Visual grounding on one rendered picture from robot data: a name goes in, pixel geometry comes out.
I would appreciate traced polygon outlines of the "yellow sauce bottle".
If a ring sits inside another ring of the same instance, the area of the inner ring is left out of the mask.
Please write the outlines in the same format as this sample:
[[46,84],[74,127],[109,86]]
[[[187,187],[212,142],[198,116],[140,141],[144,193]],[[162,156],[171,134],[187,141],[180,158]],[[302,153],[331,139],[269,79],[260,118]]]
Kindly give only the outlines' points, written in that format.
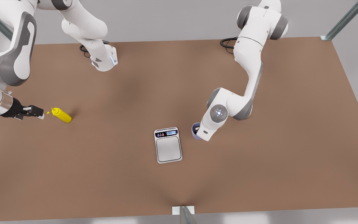
[[65,123],[70,123],[72,121],[72,117],[60,108],[51,108],[51,111],[48,111],[47,114],[52,117],[57,117]]

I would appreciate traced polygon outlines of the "silver kitchen scale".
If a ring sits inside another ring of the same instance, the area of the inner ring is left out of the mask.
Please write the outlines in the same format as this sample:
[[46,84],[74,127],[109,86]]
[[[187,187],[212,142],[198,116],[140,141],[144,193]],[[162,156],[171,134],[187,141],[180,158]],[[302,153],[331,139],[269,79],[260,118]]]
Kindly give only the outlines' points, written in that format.
[[159,164],[181,161],[183,159],[177,127],[155,130],[154,139],[157,162]]

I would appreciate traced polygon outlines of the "blue cup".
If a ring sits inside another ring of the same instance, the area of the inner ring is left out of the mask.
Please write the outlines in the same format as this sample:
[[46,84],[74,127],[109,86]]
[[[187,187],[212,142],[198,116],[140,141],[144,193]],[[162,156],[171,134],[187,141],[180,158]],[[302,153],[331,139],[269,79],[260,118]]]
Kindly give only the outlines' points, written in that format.
[[197,136],[197,132],[200,128],[200,122],[193,124],[191,131],[192,131],[192,135],[196,140],[201,140],[201,138],[199,136]]

